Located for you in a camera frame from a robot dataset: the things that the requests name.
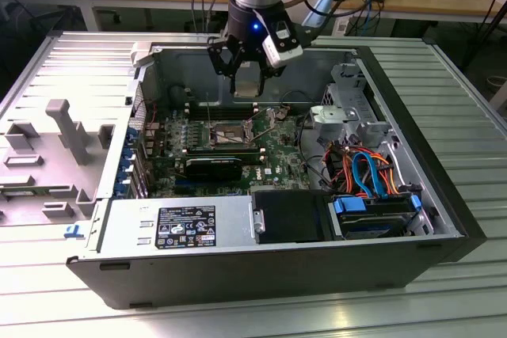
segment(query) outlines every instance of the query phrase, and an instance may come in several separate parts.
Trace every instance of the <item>motherboard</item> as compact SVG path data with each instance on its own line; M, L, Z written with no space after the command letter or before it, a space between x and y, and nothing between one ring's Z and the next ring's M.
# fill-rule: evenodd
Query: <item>motherboard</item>
M143 137L150 198L309 188L307 166L295 143L298 116L288 108L232 112L200 107L153 115Z

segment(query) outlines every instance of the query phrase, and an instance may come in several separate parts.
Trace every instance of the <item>blue latch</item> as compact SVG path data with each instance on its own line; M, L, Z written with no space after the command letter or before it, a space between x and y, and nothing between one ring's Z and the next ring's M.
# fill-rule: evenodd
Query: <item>blue latch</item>
M421 203L421 200L419 199L419 197L417 197L416 195L412 195L412 196L410 196L410 201L412 202L412 205L414 205L415 210L417 210L417 211L422 210L422 203Z
M123 148L121 150L122 158L131 158L134 155L134 152L130 148Z
M333 206L334 206L334 211L336 212L336 214L340 214L345 211L345 209L343 208L343 203L341 203L341 198L337 198L333 202Z
M342 197L333 202L336 214L348 212L366 211L366 205L360 197Z
M126 172L118 172L116 174L116 181L121 182L121 181L127 180L127 177L128 177L128 175Z
M359 197L343 197L341 199L345 211L366 211L364 201Z
M131 162L129 160L127 160L126 158L121 158L120 159L120 170L124 170L124 169L128 169L130 168L130 165L131 165Z
M112 187L112 190L114 191L116 196L120 196L122 194L127 193L127 185L125 184L114 184Z
M139 136L139 132L135 128L127 127L127 136L126 136L127 140L130 141L133 139L137 139L138 136Z

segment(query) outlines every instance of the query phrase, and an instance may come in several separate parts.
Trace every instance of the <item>blue cable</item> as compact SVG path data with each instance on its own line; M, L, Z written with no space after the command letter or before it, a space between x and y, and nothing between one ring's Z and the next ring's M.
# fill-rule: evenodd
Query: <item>blue cable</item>
M363 181L360 178L359 174L359 160L361 158L366 158L368 161L368 164L370 165L370 171L372 172L372 180L373 180L373 187L375 188L375 193L377 193L381 198L387 198L387 193L385 189L382 186L382 183L379 180L379 174L377 173L377 168L375 166L375 162L373 161L372 156L365 152L360 152L354 156L354 159L352 160L352 173L354 175L354 180L356 181L356 184L359 185L361 189L364 190L364 192L368 195L368 198L373 198L372 191L366 186Z

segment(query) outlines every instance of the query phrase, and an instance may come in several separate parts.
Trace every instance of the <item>metal workbench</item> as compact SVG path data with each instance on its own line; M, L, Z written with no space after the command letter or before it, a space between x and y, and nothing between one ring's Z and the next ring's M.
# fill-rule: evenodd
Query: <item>metal workbench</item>
M47 38L0 105L0 133L24 112L43 115L40 98L51 92L65 92L71 103L86 95L93 107L76 109L73 118L89 129L104 120L114 123L124 110L115 102L135 75L133 44L173 38L76 32ZM319 44L331 41L336 42L324 38ZM372 49L478 219L487 243L459 263L430 269L405 289L112 310L65 267L67 255L83 244L63 238L66 225L2 227L0 336L503 336L507 125L438 47L408 39L340 41Z

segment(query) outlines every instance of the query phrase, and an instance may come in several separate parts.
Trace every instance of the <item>power supply label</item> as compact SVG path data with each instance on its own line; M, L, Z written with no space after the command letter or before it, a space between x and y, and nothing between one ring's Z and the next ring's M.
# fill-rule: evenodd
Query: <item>power supply label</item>
M163 207L158 209L158 249L216 246L214 206Z

